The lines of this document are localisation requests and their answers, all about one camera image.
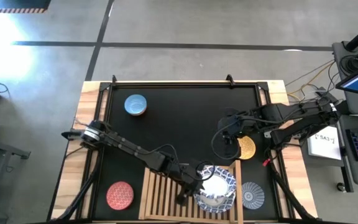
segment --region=chair wheel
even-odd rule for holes
[[[346,188],[343,183],[337,183],[336,188],[338,189],[338,191],[346,193]]]

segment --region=yellow cable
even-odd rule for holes
[[[290,96],[290,97],[292,97],[294,99],[297,99],[299,102],[301,101],[301,99],[299,97],[297,97],[295,95],[292,95],[291,93],[287,94],[287,96]]]
[[[325,66],[323,69],[321,69],[320,72],[317,73],[317,75],[315,75],[310,81],[308,81],[307,83],[305,83],[304,85],[302,85],[301,88],[299,88],[299,90],[293,91],[293,92],[291,92],[291,93],[288,93],[288,95],[289,95],[289,94],[294,94],[294,93],[296,93],[296,92],[298,92],[298,91],[301,91],[305,86],[307,86],[307,84],[310,84],[311,82],[313,82],[313,80],[315,80],[319,75],[321,75],[322,72],[323,72],[325,69],[329,68],[333,63],[330,63],[329,65],[327,65],[327,66]]]

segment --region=wooden table frame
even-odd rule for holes
[[[228,81],[154,81],[154,82],[117,82],[117,83],[194,83],[194,82],[208,82],[208,83],[224,83]],[[269,96],[265,96],[264,91],[260,90],[262,104],[266,104],[269,101],[271,103],[284,103],[288,104],[287,92],[285,90],[285,85],[282,80],[241,80],[236,81],[236,83],[250,83],[250,82],[267,82],[269,89]],[[107,95],[99,95],[101,83],[105,83],[105,86],[109,86],[110,82],[84,82],[83,88],[81,91],[80,101],[78,103],[78,108],[75,118],[80,120],[82,123],[89,123],[94,119],[105,118],[104,112],[106,110],[106,102],[108,102]],[[101,105],[99,107],[98,114],[96,114],[96,102],[98,100],[98,95],[100,97]],[[293,121],[285,123],[282,127],[287,127],[291,125]],[[80,124],[74,123],[74,129],[84,129]],[[298,144],[298,141],[293,140],[291,143]],[[80,141],[70,141],[67,147],[66,153],[70,153],[75,149],[79,148]],[[87,154],[92,154],[91,158],[86,160]],[[84,167],[89,164],[92,171],[93,166],[96,161],[97,152],[90,151],[78,151],[75,154],[72,154],[70,157],[66,158],[62,164],[62,170],[58,178],[57,187],[55,189],[55,194],[51,203],[50,211],[48,214],[48,219],[57,218],[60,216],[71,201],[77,195],[79,189],[81,188],[81,183],[84,181]],[[285,174],[287,174],[288,184],[291,191],[299,202],[306,208],[306,210],[317,217],[316,208],[314,205],[313,196],[311,193],[308,176],[306,173],[306,167],[303,162],[302,153],[299,147],[288,146],[285,150],[282,151],[282,163],[278,160],[274,160],[274,164],[278,171],[285,169]],[[278,187],[278,194],[280,197],[280,207],[282,208],[282,217],[290,217],[291,210],[288,210],[287,199],[284,196],[281,188]],[[88,216],[88,211],[92,208],[89,208],[90,205],[90,195],[92,187],[89,188],[89,191],[86,193],[83,201],[83,207],[81,209],[81,215],[73,215],[71,219],[74,218],[86,218]],[[295,217],[299,218],[299,214],[295,211]]]

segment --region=blue lid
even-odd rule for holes
[[[131,95],[125,100],[124,107],[129,114],[140,115],[146,110],[146,98],[139,94]]]

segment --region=desk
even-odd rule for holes
[[[248,81],[236,81],[236,82],[267,82],[270,93],[270,100],[272,103],[285,103],[288,104],[287,92],[282,80],[248,80]],[[96,101],[98,97],[100,82],[84,82],[80,102],[78,103],[78,109],[76,112],[76,118],[83,123],[89,123],[94,118],[94,112],[96,107]],[[106,96],[103,96],[101,111],[99,118],[102,119],[104,115],[104,109],[106,106]],[[262,102],[266,102],[265,97],[262,96]],[[289,126],[292,121],[289,121],[283,125]],[[74,124],[73,128],[83,129],[79,124]],[[79,141],[70,141],[67,148],[67,153],[79,148]],[[63,163],[62,173],[59,176],[57,182],[57,189],[53,196],[52,204],[50,207],[49,218],[59,217],[69,206],[71,201],[75,198],[81,187],[81,180],[83,176],[84,166],[86,159],[86,150],[80,150],[70,157],[68,157]],[[306,173],[306,167],[303,162],[302,153],[299,147],[289,146],[283,150],[283,160],[285,163],[285,169],[287,173],[288,182],[290,188],[300,203],[306,208],[306,210],[317,217],[316,207],[314,205],[313,196],[311,193],[308,176]],[[84,199],[84,206],[81,216],[85,218],[88,215],[88,208],[90,202],[91,189],[86,194]],[[283,216],[288,217],[288,210],[286,210],[287,203],[286,198],[279,189],[280,204],[283,208]]]

